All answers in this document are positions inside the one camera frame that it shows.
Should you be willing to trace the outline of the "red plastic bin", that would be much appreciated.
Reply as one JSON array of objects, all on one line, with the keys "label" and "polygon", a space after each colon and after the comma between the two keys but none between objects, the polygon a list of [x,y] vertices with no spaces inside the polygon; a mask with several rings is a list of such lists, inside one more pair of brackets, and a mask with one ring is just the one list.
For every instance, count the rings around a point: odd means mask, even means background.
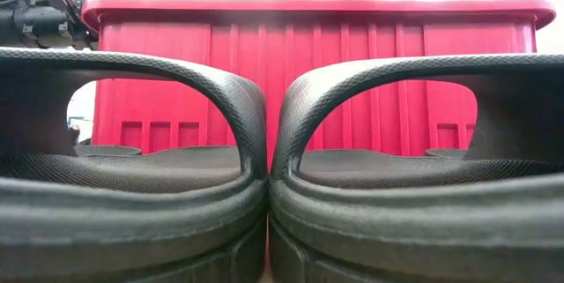
[{"label": "red plastic bin", "polygon": [[[102,50],[182,59],[254,81],[274,145],[286,89],[307,71],[370,58],[533,52],[555,9],[544,0],[93,0],[82,17]],[[409,80],[338,107],[309,147],[411,156],[463,149],[475,121],[466,88]],[[154,153],[231,145],[234,137],[216,107],[187,86],[106,79],[96,88],[93,142]]]}]

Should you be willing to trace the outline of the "black slide sandal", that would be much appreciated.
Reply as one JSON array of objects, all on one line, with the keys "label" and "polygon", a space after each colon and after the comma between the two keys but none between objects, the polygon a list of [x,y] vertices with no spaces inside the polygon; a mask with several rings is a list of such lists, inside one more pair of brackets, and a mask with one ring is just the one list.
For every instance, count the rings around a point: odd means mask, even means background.
[{"label": "black slide sandal", "polygon": [[[307,150],[370,89],[435,80],[474,94],[461,158]],[[289,87],[271,167],[271,265],[283,283],[564,283],[564,55],[337,63]]]},{"label": "black slide sandal", "polygon": [[[196,89],[234,146],[77,155],[71,96],[106,78]],[[249,79],[156,56],[0,48],[0,283],[257,283],[267,182],[264,97]]]}]

